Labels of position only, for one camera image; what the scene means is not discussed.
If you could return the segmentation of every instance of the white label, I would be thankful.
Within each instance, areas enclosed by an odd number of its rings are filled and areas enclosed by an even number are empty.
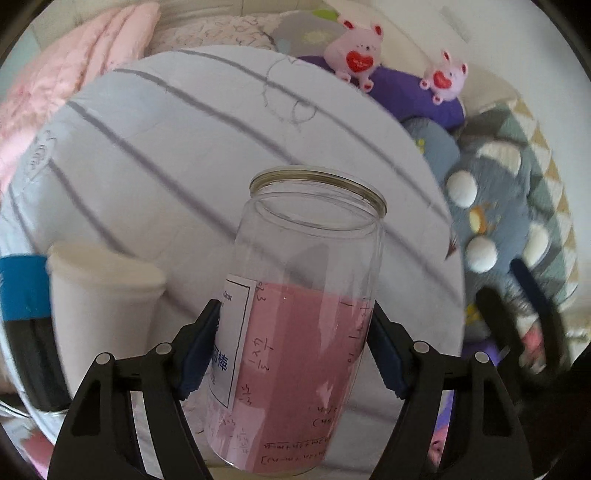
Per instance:
[[[220,324],[213,345],[209,390],[232,411],[244,340],[251,316],[256,281],[228,275],[222,294]]]

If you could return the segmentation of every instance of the round table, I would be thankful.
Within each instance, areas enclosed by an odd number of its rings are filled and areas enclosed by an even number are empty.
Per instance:
[[[458,354],[461,258],[448,256],[450,216],[419,150],[357,88],[270,51],[166,52],[84,88],[24,154],[2,202],[0,252],[45,253],[58,240],[84,240],[155,263],[168,290],[152,347],[219,296],[249,181],[284,164],[335,168],[382,192],[377,299],[413,338]],[[203,393],[184,408],[206,461],[221,466],[200,433]],[[367,478],[401,406],[365,352],[324,467],[307,478]],[[56,422],[44,430],[55,439]],[[217,478],[230,478],[224,471]]]

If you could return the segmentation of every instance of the pink plush toy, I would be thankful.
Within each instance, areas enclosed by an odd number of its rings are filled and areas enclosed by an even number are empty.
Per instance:
[[[375,23],[367,29],[356,27],[349,20],[339,21],[348,30],[326,47],[324,59],[338,78],[350,82],[355,77],[359,88],[370,92],[374,83],[369,76],[380,64],[384,30]]]
[[[423,90],[429,88],[433,92],[433,103],[441,105],[443,101],[455,100],[464,88],[468,77],[468,65],[453,63],[447,50],[442,50],[443,61],[439,65],[432,65],[425,71],[420,82]]]

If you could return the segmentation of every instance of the white plastic cup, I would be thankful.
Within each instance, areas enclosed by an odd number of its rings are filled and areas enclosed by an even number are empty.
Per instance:
[[[58,242],[49,251],[57,350],[74,397],[96,356],[143,355],[166,277],[156,266],[99,245]]]

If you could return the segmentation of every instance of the glass jar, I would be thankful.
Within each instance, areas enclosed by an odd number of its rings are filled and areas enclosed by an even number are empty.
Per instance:
[[[340,172],[251,182],[225,283],[206,436],[241,470],[296,475],[324,458],[363,351],[386,202]]]

